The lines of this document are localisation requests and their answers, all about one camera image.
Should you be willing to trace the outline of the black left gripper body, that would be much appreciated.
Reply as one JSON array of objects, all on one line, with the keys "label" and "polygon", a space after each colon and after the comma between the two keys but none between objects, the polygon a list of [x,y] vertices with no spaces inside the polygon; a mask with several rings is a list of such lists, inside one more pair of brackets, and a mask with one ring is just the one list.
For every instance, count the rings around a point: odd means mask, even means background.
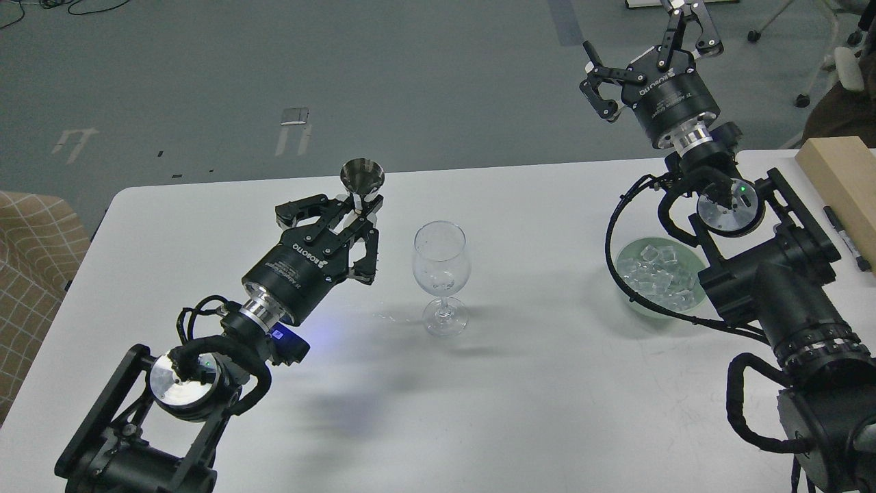
[{"label": "black left gripper body", "polygon": [[332,288],[350,272],[354,238],[331,229],[289,228],[243,278],[247,292],[271,296],[284,318],[299,327]]}]

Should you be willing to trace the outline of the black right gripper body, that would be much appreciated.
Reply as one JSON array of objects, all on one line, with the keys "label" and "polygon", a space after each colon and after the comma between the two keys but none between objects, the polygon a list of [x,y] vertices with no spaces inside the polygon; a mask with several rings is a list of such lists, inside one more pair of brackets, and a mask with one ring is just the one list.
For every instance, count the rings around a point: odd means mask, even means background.
[{"label": "black right gripper body", "polygon": [[694,57],[673,50],[667,69],[660,70],[660,47],[651,47],[627,66],[644,76],[623,85],[623,104],[632,109],[654,149],[668,149],[669,134],[693,121],[709,126],[720,109],[695,68]]}]

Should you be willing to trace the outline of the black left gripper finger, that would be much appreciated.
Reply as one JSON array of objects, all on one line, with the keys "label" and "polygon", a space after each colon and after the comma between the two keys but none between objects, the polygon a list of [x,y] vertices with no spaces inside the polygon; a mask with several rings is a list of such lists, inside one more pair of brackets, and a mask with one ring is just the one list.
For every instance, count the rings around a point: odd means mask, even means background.
[{"label": "black left gripper finger", "polygon": [[306,199],[299,199],[275,207],[276,223],[283,234],[299,227],[300,221],[317,218],[323,220],[325,228],[340,224],[342,216],[352,212],[353,198],[350,194],[339,194],[329,199],[325,194],[316,194]]},{"label": "black left gripper finger", "polygon": [[329,200],[329,227],[341,225],[338,233],[329,231],[326,244],[326,281],[337,285],[352,279],[370,285],[376,276],[379,231],[376,213],[384,205],[384,197],[376,194],[362,200],[359,209],[353,197]]}]

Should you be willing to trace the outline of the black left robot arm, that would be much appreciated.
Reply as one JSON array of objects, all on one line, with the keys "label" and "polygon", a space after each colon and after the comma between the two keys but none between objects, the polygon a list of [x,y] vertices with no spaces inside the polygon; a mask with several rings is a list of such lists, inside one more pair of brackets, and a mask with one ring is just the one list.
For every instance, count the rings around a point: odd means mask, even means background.
[{"label": "black left robot arm", "polygon": [[[376,276],[376,191],[325,194],[278,205],[281,239],[242,283],[236,303],[213,294],[181,310],[181,343],[152,356],[131,347],[54,465],[68,492],[210,492],[216,447],[229,419],[250,411],[272,385],[271,367],[309,352],[294,333],[335,285]],[[183,457],[143,436],[153,406],[201,424]]]}]

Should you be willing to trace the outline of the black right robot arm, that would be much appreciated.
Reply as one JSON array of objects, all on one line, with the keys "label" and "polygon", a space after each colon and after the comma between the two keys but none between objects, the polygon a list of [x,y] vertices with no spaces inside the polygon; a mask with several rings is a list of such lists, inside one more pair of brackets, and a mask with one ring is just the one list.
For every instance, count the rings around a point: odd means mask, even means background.
[{"label": "black right robot arm", "polygon": [[[769,344],[777,364],[751,353],[727,370],[727,420],[758,449],[792,455],[791,490],[873,492],[874,357],[824,286],[835,281],[835,244],[780,172],[748,181],[738,171],[735,122],[716,125],[719,104],[697,71],[723,52],[701,1],[664,1],[659,44],[623,68],[604,65],[589,41],[582,94],[600,118],[635,114],[654,149],[670,149],[667,172],[644,175],[609,219],[604,255],[611,278],[645,309]],[[699,284],[719,315],[688,316],[650,302],[616,271],[611,240],[623,209],[646,188],[670,237],[700,247],[709,265]]]}]

